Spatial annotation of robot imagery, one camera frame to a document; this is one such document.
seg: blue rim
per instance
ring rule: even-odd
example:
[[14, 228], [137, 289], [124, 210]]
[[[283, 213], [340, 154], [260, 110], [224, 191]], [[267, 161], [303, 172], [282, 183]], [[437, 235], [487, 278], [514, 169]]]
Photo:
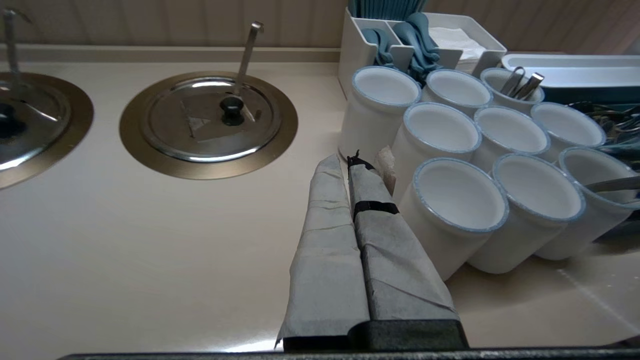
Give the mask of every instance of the blue rim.
[[558, 138], [566, 143], [571, 144], [572, 146], [584, 146], [584, 147], [598, 147], [601, 146], [602, 144], [604, 144], [607, 141], [607, 135], [605, 134], [604, 130], [600, 127], [600, 125], [598, 125], [597, 122], [593, 121], [592, 118], [588, 117], [587, 115], [579, 112], [578, 110], [567, 106], [567, 105], [562, 105], [562, 104], [558, 104], [556, 102], [541, 102], [539, 104], [535, 104], [532, 108], [531, 108], [531, 117], [533, 117], [534, 112], [536, 111], [537, 108], [539, 108], [540, 106], [543, 105], [553, 105], [553, 106], [560, 106], [562, 108], [567, 108], [569, 110], [575, 111], [576, 113], [580, 114], [585, 120], [587, 120], [590, 124], [594, 125], [599, 131], [600, 131], [600, 141], [594, 145], [584, 145], [583, 143], [577, 143], [577, 142], [573, 142], [569, 139], [566, 139], [556, 133], [554, 133], [553, 131], [547, 129], [547, 127], [541, 123], [541, 125], [543, 126], [543, 129], [546, 130], [551, 136]]
[[521, 150], [516, 150], [516, 149], [514, 149], [512, 147], [508, 147], [507, 145], [504, 145], [503, 143], [499, 142], [498, 140], [490, 137], [489, 135], [487, 135], [485, 133], [485, 131], [482, 129], [482, 127], [478, 126], [480, 128], [480, 132], [482, 132], [482, 134], [484, 136], [486, 136], [487, 139], [491, 140], [491, 142], [493, 142], [496, 145], [502, 147], [503, 149], [507, 149], [508, 151], [514, 152], [516, 154], [540, 155], [540, 154], [543, 154], [544, 152], [547, 152], [551, 148], [551, 138], [549, 137], [549, 134], [547, 133], [547, 129], [545, 127], [543, 127], [542, 124], [540, 124], [539, 121], [536, 121], [533, 118], [531, 118], [531, 117], [527, 116], [526, 114], [523, 114], [523, 113], [521, 113], [521, 112], [519, 112], [517, 110], [511, 109], [511, 108], [507, 108], [505, 106], [485, 106], [484, 108], [481, 108], [480, 110], [478, 110], [476, 112], [476, 114], [474, 114], [474, 122], [477, 123], [478, 114], [480, 114], [484, 109], [492, 109], [492, 108], [509, 110], [509, 111], [512, 111], [512, 112], [516, 113], [517, 115], [521, 115], [521, 116], [525, 117], [527, 120], [530, 120], [545, 135], [545, 138], [547, 139], [547, 144], [546, 144], [545, 148], [540, 150], [540, 151], [521, 151]]
[[[398, 74], [402, 74], [404, 77], [406, 77], [407, 79], [409, 79], [411, 81], [411, 84], [415, 85], [415, 88], [418, 89], [418, 96], [416, 96], [415, 100], [413, 100], [412, 102], [407, 102], [404, 104], [394, 104], [392, 102], [384, 102], [384, 101], [380, 101], [377, 99], [372, 98], [371, 96], [368, 96], [367, 94], [365, 94], [362, 89], [360, 89], [358, 87], [358, 85], [356, 85], [356, 76], [361, 72], [361, 71], [365, 71], [365, 70], [369, 70], [369, 69], [378, 69], [378, 70], [384, 70], [384, 71], [392, 71], [392, 72], [396, 72]], [[414, 79], [411, 78], [411, 76], [405, 74], [404, 72], [398, 71], [396, 69], [391, 69], [388, 67], [384, 67], [384, 66], [365, 66], [362, 67], [360, 69], [358, 69], [356, 72], [353, 73], [353, 76], [351, 77], [351, 84], [353, 85], [353, 88], [362, 96], [365, 97], [366, 99], [378, 103], [378, 104], [382, 104], [385, 106], [391, 106], [394, 108], [406, 108], [407, 106], [413, 105], [416, 102], [420, 101], [420, 99], [422, 98], [422, 89], [420, 88], [420, 86], [418, 85], [418, 83], [415, 82]]]
[[[433, 74], [437, 74], [437, 73], [439, 73], [439, 72], [443, 72], [443, 71], [446, 71], [446, 72], [457, 72], [458, 74], [463, 74], [464, 76], [466, 76], [466, 77], [468, 77], [468, 78], [470, 78], [470, 79], [473, 79], [474, 81], [477, 81], [477, 82], [478, 82], [480, 85], [482, 85], [482, 86], [483, 86], [483, 88], [485, 88], [485, 89], [486, 89], [486, 91], [489, 93], [489, 101], [487, 101], [486, 103], [481, 104], [481, 105], [469, 105], [469, 104], [463, 104], [462, 102], [458, 102], [458, 101], [455, 101], [455, 100], [453, 100], [453, 99], [450, 99], [450, 98], [448, 98], [448, 97], [446, 97], [446, 96], [443, 96], [442, 94], [440, 94], [439, 92], [437, 92], [434, 88], [432, 88], [432, 87], [430, 87], [430, 86], [429, 86], [429, 83], [430, 83], [431, 77], [433, 77]], [[429, 86], [429, 89], [430, 89], [431, 91], [433, 91], [437, 96], [439, 96], [439, 97], [441, 97], [441, 98], [445, 99], [446, 101], [449, 101], [449, 102], [451, 102], [451, 103], [453, 103], [453, 104], [456, 104], [456, 105], [464, 106], [464, 107], [466, 107], [466, 108], [476, 108], [476, 109], [484, 108], [485, 106], [487, 106], [487, 105], [491, 104], [491, 102], [493, 101], [493, 93], [492, 93], [492, 91], [491, 91], [491, 89], [490, 89], [490, 88], [488, 88], [488, 87], [487, 87], [487, 86], [486, 86], [482, 81], [480, 81], [480, 80], [478, 80], [478, 79], [474, 78], [473, 76], [471, 76], [471, 75], [469, 75], [469, 74], [467, 74], [467, 73], [465, 73], [465, 72], [458, 71], [458, 70], [452, 70], [452, 69], [438, 69], [438, 70], [434, 70], [434, 71], [430, 72], [430, 73], [429, 73], [429, 75], [427, 75], [427, 85], [425, 85], [425, 86]]]
[[[521, 158], [529, 158], [529, 159], [533, 159], [535, 161], [539, 161], [540, 163], [548, 165], [550, 168], [554, 169], [556, 172], [558, 172], [560, 175], [562, 175], [562, 177], [565, 178], [567, 180], [567, 182], [569, 182], [569, 184], [573, 187], [573, 189], [575, 189], [576, 194], [578, 194], [578, 198], [580, 198], [580, 210], [575, 215], [573, 215], [571, 217], [568, 217], [568, 218], [556, 218], [556, 217], [550, 217], [548, 215], [544, 215], [544, 214], [538, 213], [537, 211], [529, 208], [525, 204], [522, 204], [520, 201], [516, 200], [506, 190], [506, 187], [504, 186], [504, 183], [502, 182], [502, 180], [500, 180], [500, 176], [498, 176], [498, 173], [496, 172], [496, 170], [498, 169], [498, 167], [500, 166], [500, 164], [504, 160], [506, 160], [508, 158], [512, 158], [513, 156], [519, 156]], [[493, 174], [493, 178], [496, 180], [496, 182], [498, 182], [498, 185], [500, 186], [500, 188], [502, 188], [504, 190], [504, 192], [507, 194], [507, 198], [509, 198], [509, 200], [512, 201], [520, 209], [522, 209], [522, 210], [524, 210], [524, 211], [526, 211], [526, 212], [528, 212], [528, 213], [530, 213], [532, 215], [536, 215], [537, 217], [544, 218], [544, 219], [549, 220], [551, 222], [573, 222], [573, 221], [578, 220], [582, 216], [582, 214], [584, 214], [584, 210], [586, 209], [586, 201], [584, 200], [584, 195], [580, 191], [580, 188], [578, 188], [578, 186], [575, 185], [575, 183], [571, 180], [571, 178], [569, 178], [569, 176], [564, 171], [562, 171], [562, 170], [558, 169], [557, 167], [553, 166], [553, 164], [551, 164], [548, 161], [542, 160], [540, 158], [536, 158], [535, 156], [531, 156], [531, 155], [506, 154], [506, 155], [503, 155], [503, 156], [499, 157], [498, 160], [495, 161], [491, 171], [492, 171], [492, 174]]]
[[[456, 113], [458, 113], [459, 115], [464, 116], [469, 123], [476, 129], [476, 133], [477, 133], [477, 140], [476, 143], [473, 145], [473, 147], [470, 147], [467, 150], [449, 150], [449, 149], [444, 149], [442, 147], [439, 146], [435, 146], [432, 145], [430, 143], [428, 143], [425, 139], [419, 137], [418, 135], [415, 134], [414, 130], [411, 128], [411, 126], [409, 126], [409, 112], [418, 107], [418, 106], [425, 106], [425, 105], [437, 105], [437, 106], [441, 106], [443, 108], [447, 108], [450, 110], [455, 111]], [[474, 122], [473, 120], [471, 120], [471, 118], [469, 116], [467, 116], [467, 114], [463, 113], [462, 111], [453, 108], [449, 105], [445, 105], [445, 104], [440, 104], [439, 102], [418, 102], [417, 104], [413, 104], [411, 106], [409, 106], [409, 108], [404, 112], [403, 115], [403, 122], [404, 122], [404, 126], [407, 128], [407, 130], [409, 130], [409, 132], [411, 133], [411, 135], [413, 135], [416, 139], [420, 140], [420, 142], [422, 142], [425, 145], [428, 145], [434, 149], [438, 149], [440, 151], [444, 151], [444, 152], [450, 152], [452, 154], [464, 154], [466, 152], [472, 152], [472, 151], [476, 151], [478, 147], [480, 147], [480, 144], [482, 143], [482, 133], [480, 132], [480, 127], [478, 126], [478, 124], [476, 124], [476, 122]]]
[[505, 98], [505, 99], [510, 100], [510, 101], [513, 101], [513, 102], [515, 102], [515, 103], [517, 103], [517, 104], [523, 104], [523, 105], [539, 104], [539, 103], [541, 103], [542, 101], [544, 101], [544, 100], [545, 100], [545, 97], [546, 97], [547, 95], [545, 94], [545, 91], [542, 89], [542, 87], [541, 87], [541, 86], [539, 86], [539, 87], [536, 89], [536, 91], [540, 91], [540, 92], [542, 93], [542, 99], [540, 99], [540, 101], [525, 101], [525, 100], [519, 100], [519, 99], [514, 99], [514, 98], [512, 98], [512, 97], [510, 97], [510, 96], [506, 96], [506, 95], [504, 95], [504, 94], [500, 93], [498, 90], [496, 90], [496, 89], [492, 88], [492, 87], [491, 87], [491, 85], [489, 85], [489, 82], [487, 82], [487, 80], [486, 80], [486, 74], [488, 74], [488, 73], [489, 73], [489, 72], [491, 72], [491, 71], [494, 71], [494, 72], [495, 72], [496, 70], [499, 70], [499, 72], [506, 72], [506, 73], [508, 73], [508, 74], [510, 74], [510, 73], [511, 73], [511, 71], [509, 71], [509, 70], [507, 70], [507, 69], [499, 69], [499, 68], [497, 68], [497, 67], [490, 67], [489, 69], [484, 69], [484, 70], [480, 73], [480, 81], [482, 81], [482, 82], [483, 82], [483, 84], [484, 84], [486, 87], [488, 87], [488, 88], [489, 88], [489, 90], [491, 90], [491, 91], [492, 91], [492, 93], [495, 93], [495, 94], [499, 95], [501, 98]]
[[577, 185], [578, 189], [582, 190], [584, 193], [586, 193], [587, 195], [589, 195], [590, 197], [592, 197], [594, 199], [603, 201], [603, 202], [607, 203], [608, 205], [612, 205], [612, 206], [615, 206], [617, 208], [627, 209], [627, 210], [640, 209], [640, 204], [636, 204], [636, 205], [620, 204], [619, 202], [611, 201], [611, 200], [609, 200], [609, 199], [607, 199], [605, 197], [602, 197], [602, 196], [598, 195], [597, 193], [592, 192], [591, 190], [587, 189], [586, 186], [584, 186], [583, 184], [580, 184], [580, 182], [575, 177], [573, 177], [571, 175], [571, 173], [569, 173], [569, 170], [567, 170], [566, 161], [565, 161], [566, 155], [569, 152], [576, 151], [576, 150], [584, 150], [584, 151], [588, 151], [588, 152], [594, 152], [595, 154], [598, 154], [599, 156], [603, 156], [605, 158], [608, 158], [609, 160], [621, 165], [622, 167], [625, 168], [625, 170], [627, 170], [627, 171], [629, 171], [631, 173], [635, 174], [636, 172], [633, 169], [631, 169], [630, 167], [628, 167], [627, 164], [625, 164], [622, 161], [614, 158], [611, 155], [605, 154], [602, 151], [597, 151], [597, 150], [594, 150], [594, 149], [591, 149], [591, 148], [585, 147], [585, 146], [569, 147], [569, 148], [563, 150], [562, 152], [560, 152], [560, 155], [558, 156], [558, 163], [560, 164], [560, 167], [564, 170], [566, 175], [569, 177], [569, 179], [573, 183], [575, 183]]
[[[422, 169], [432, 163], [436, 163], [438, 161], [453, 161], [456, 163], [461, 163], [465, 166], [468, 166], [470, 168], [473, 168], [474, 170], [478, 171], [480, 174], [482, 174], [483, 176], [485, 176], [487, 178], [487, 180], [489, 180], [489, 182], [491, 182], [491, 184], [493, 184], [493, 186], [495, 187], [496, 190], [498, 190], [498, 193], [500, 193], [500, 197], [502, 197], [502, 201], [504, 203], [504, 214], [502, 214], [502, 218], [500, 219], [500, 221], [498, 221], [495, 225], [491, 226], [491, 227], [486, 227], [484, 229], [474, 229], [472, 227], [465, 227], [465, 226], [461, 226], [458, 224], [454, 224], [451, 221], [447, 220], [446, 218], [442, 217], [440, 214], [438, 214], [433, 208], [431, 208], [431, 206], [429, 206], [429, 204], [426, 202], [426, 200], [424, 200], [424, 197], [422, 196], [422, 194], [420, 193], [420, 191], [418, 190], [418, 175], [422, 172]], [[470, 163], [467, 163], [466, 161], [462, 161], [459, 159], [454, 159], [454, 158], [435, 158], [435, 159], [431, 159], [431, 160], [427, 160], [425, 162], [423, 162], [422, 164], [420, 164], [420, 166], [415, 169], [415, 172], [413, 173], [413, 190], [415, 191], [415, 194], [418, 196], [418, 199], [420, 199], [420, 202], [422, 203], [422, 205], [429, 210], [430, 213], [432, 213], [434, 216], [436, 216], [437, 218], [439, 218], [441, 221], [443, 221], [444, 223], [446, 223], [449, 226], [455, 227], [457, 229], [461, 229], [464, 231], [467, 231], [469, 233], [490, 233], [492, 231], [495, 231], [497, 229], [499, 229], [502, 225], [504, 225], [504, 223], [507, 221], [507, 217], [509, 217], [509, 202], [507, 201], [507, 197], [506, 194], [504, 192], [504, 190], [499, 187], [496, 182], [489, 176], [487, 175], [486, 172], [480, 170], [480, 168], [478, 168], [475, 165], [471, 165]]]

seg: lid knob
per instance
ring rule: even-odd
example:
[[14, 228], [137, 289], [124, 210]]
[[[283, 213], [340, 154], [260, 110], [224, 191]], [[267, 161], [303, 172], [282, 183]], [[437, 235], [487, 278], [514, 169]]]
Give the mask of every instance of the lid knob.
[[242, 109], [244, 102], [239, 97], [227, 96], [220, 102], [220, 108], [225, 112], [222, 122], [228, 126], [238, 126], [243, 123]]
[[9, 104], [0, 103], [0, 139], [8, 139], [21, 134], [27, 124], [15, 118], [15, 109]]

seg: paper wrapping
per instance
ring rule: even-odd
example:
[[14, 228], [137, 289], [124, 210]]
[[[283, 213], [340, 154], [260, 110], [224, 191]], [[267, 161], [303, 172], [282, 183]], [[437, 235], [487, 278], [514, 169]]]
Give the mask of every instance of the paper wrapping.
[[[349, 168], [351, 203], [392, 202], [380, 176]], [[371, 320], [459, 320], [451, 294], [401, 214], [361, 211], [355, 218]]]
[[345, 336], [369, 320], [360, 251], [337, 155], [311, 180], [304, 228], [289, 270], [287, 312], [278, 339]]

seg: white tray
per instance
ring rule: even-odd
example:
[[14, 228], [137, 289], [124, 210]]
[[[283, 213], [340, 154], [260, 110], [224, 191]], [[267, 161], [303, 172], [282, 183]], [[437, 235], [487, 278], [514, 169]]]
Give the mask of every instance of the white tray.
[[640, 56], [509, 54], [502, 66], [523, 67], [544, 75], [545, 88], [618, 88], [640, 86]]
[[[486, 49], [478, 59], [478, 63], [472, 73], [475, 77], [479, 77], [482, 70], [499, 64], [500, 59], [507, 52], [507, 49], [498, 40], [471, 17], [442, 13], [424, 14], [429, 19], [430, 28], [462, 29], [471, 39]], [[338, 80], [347, 98], [351, 93], [351, 77], [353, 73], [361, 67], [373, 65], [378, 51], [376, 45], [370, 44], [365, 40], [361, 29], [376, 28], [386, 32], [389, 37], [389, 52], [394, 57], [394, 65], [400, 71], [407, 70], [413, 56], [413, 47], [403, 45], [393, 32], [392, 27], [398, 22], [355, 18], [351, 16], [349, 10], [344, 10]], [[440, 61], [438, 63], [445, 68], [455, 69], [460, 56], [462, 56], [462, 50], [460, 49], [440, 48]]]

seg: black strap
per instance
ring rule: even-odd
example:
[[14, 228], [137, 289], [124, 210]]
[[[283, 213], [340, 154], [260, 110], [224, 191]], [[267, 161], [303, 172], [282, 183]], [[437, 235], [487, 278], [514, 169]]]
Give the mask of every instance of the black strap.
[[360, 150], [357, 150], [356, 156], [347, 156], [347, 166], [352, 167], [354, 165], [364, 165], [367, 170], [374, 170], [375, 168], [373, 167], [373, 165], [358, 157], [359, 154]]
[[380, 202], [380, 201], [358, 201], [353, 207], [353, 221], [356, 221], [356, 215], [361, 211], [384, 211], [390, 214], [397, 214], [397, 206], [393, 202]]

